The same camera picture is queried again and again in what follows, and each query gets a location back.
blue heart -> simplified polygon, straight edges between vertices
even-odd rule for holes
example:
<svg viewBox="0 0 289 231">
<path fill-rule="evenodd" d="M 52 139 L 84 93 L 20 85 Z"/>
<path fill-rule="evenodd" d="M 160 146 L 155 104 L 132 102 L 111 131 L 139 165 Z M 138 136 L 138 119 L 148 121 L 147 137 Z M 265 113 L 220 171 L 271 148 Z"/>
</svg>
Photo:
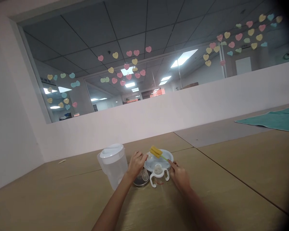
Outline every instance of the blue heart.
<svg viewBox="0 0 289 231">
<path fill-rule="evenodd" d="M 274 14 L 269 14 L 267 16 L 268 20 L 272 21 L 274 19 Z"/>
<path fill-rule="evenodd" d="M 267 42 L 262 43 L 260 46 L 267 47 Z"/>
</svg>

yellow heart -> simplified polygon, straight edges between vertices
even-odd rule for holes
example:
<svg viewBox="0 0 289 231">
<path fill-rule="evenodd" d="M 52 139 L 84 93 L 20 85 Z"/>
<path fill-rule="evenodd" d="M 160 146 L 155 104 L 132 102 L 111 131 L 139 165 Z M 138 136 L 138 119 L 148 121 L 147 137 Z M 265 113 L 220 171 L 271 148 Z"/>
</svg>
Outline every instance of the yellow heart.
<svg viewBox="0 0 289 231">
<path fill-rule="evenodd" d="M 257 43 L 252 43 L 252 44 L 251 44 L 251 48 L 252 48 L 253 50 L 255 50 L 256 47 L 257 47 Z"/>
<path fill-rule="evenodd" d="M 247 33 L 249 36 L 252 36 L 255 33 L 255 29 L 250 29 Z"/>
<path fill-rule="evenodd" d="M 210 53 L 212 52 L 212 49 L 211 49 L 210 47 L 208 47 L 208 48 L 206 49 L 206 52 L 207 52 L 208 54 L 210 54 Z"/>
<path fill-rule="evenodd" d="M 208 54 L 203 55 L 203 59 L 204 59 L 205 61 L 207 61 L 207 60 L 209 59 L 209 55 L 208 55 Z"/>
<path fill-rule="evenodd" d="M 207 66 L 211 66 L 211 60 L 206 61 L 205 64 L 206 64 Z"/>
<path fill-rule="evenodd" d="M 137 59 L 132 59 L 132 63 L 133 63 L 134 65 L 136 65 L 136 64 L 138 63 L 138 60 L 137 60 Z"/>
<path fill-rule="evenodd" d="M 113 73 L 113 67 L 109 68 L 109 69 L 108 69 L 108 72 L 109 72 L 109 73 Z"/>
<path fill-rule="evenodd" d="M 266 16 L 265 15 L 260 15 L 259 16 L 259 22 L 262 22 L 262 21 L 264 21 L 266 19 Z"/>
<path fill-rule="evenodd" d="M 277 23 L 280 23 L 282 20 L 283 20 L 283 17 L 282 17 L 282 16 L 276 17 L 276 22 L 277 22 Z"/>
<path fill-rule="evenodd" d="M 214 47 L 214 51 L 215 51 L 216 53 L 219 52 L 219 49 L 220 49 L 219 46 Z"/>
<path fill-rule="evenodd" d="M 115 53 L 112 54 L 112 56 L 113 56 L 115 59 L 117 59 L 118 56 L 119 56 L 119 54 L 118 54 L 117 52 L 115 52 Z"/>
<path fill-rule="evenodd" d="M 259 34 L 259 35 L 256 36 L 256 39 L 257 39 L 258 41 L 261 41 L 262 38 L 263 38 L 262 34 Z"/>
<path fill-rule="evenodd" d="M 225 32 L 224 36 L 225 36 L 225 38 L 229 38 L 230 37 L 230 32 Z"/>
</svg>

person's right hand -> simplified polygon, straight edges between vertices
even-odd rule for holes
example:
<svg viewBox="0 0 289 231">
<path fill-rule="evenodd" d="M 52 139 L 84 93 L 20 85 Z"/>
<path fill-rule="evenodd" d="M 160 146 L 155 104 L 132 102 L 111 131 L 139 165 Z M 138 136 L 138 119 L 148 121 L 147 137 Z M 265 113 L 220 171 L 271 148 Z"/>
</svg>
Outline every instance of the person's right hand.
<svg viewBox="0 0 289 231">
<path fill-rule="evenodd" d="M 171 162 L 168 160 L 171 168 L 169 170 L 169 174 L 176 184 L 177 188 L 181 191 L 181 193 L 185 193 L 191 189 L 189 183 L 189 176 L 187 171 L 181 167 L 181 165 L 177 162 Z"/>
</svg>

plastic pitcher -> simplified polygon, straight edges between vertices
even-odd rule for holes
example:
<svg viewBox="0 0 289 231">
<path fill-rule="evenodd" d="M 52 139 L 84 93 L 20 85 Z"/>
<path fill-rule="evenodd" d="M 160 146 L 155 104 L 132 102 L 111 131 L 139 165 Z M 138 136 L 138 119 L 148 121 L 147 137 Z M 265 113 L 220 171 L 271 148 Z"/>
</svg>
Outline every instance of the plastic pitcher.
<svg viewBox="0 0 289 231">
<path fill-rule="evenodd" d="M 113 190 L 116 190 L 127 171 L 127 160 L 123 144 L 113 144 L 97 155 L 103 172 L 108 176 Z"/>
</svg>

pink heart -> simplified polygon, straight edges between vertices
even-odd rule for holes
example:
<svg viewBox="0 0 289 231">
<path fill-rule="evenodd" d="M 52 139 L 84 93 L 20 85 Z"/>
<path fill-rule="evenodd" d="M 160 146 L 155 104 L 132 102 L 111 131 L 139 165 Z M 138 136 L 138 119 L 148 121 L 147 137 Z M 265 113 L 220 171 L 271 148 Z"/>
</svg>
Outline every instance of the pink heart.
<svg viewBox="0 0 289 231">
<path fill-rule="evenodd" d="M 145 48 L 145 50 L 150 53 L 152 51 L 152 47 L 148 46 Z"/>
<path fill-rule="evenodd" d="M 238 34 L 238 35 L 235 36 L 235 39 L 238 40 L 238 41 L 240 41 L 242 37 L 243 37 L 243 34 L 240 33 L 240 34 Z"/>
<path fill-rule="evenodd" d="M 132 51 L 126 52 L 126 55 L 127 55 L 128 57 L 132 56 Z"/>
<path fill-rule="evenodd" d="M 139 55 L 139 50 L 134 51 L 134 55 L 138 56 Z"/>
<path fill-rule="evenodd" d="M 253 21 L 248 21 L 247 23 L 246 23 L 246 25 L 248 26 L 248 28 L 251 28 L 252 26 L 253 26 Z"/>
<path fill-rule="evenodd" d="M 142 70 L 142 71 L 140 72 L 140 74 L 141 74 L 142 76 L 145 76 L 145 70 Z"/>
<path fill-rule="evenodd" d="M 216 47 L 216 43 L 210 43 L 210 48 L 214 49 Z"/>
<path fill-rule="evenodd" d="M 129 64 L 124 64 L 124 69 L 128 70 L 129 69 Z"/>
<path fill-rule="evenodd" d="M 260 30 L 261 32 L 264 31 L 265 28 L 266 28 L 266 25 L 265 25 L 265 24 L 259 26 L 259 30 Z"/>
<path fill-rule="evenodd" d="M 218 36 L 217 36 L 217 40 L 218 40 L 218 41 L 220 41 L 220 42 L 221 42 L 221 41 L 222 41 L 222 39 L 223 39 L 223 35 L 218 35 Z"/>
<path fill-rule="evenodd" d="M 97 59 L 98 59 L 99 61 L 103 61 L 104 56 L 98 56 Z"/>
<path fill-rule="evenodd" d="M 234 42 L 231 42 L 231 43 L 228 44 L 228 46 L 231 47 L 231 48 L 234 48 L 235 44 L 234 44 Z"/>
</svg>

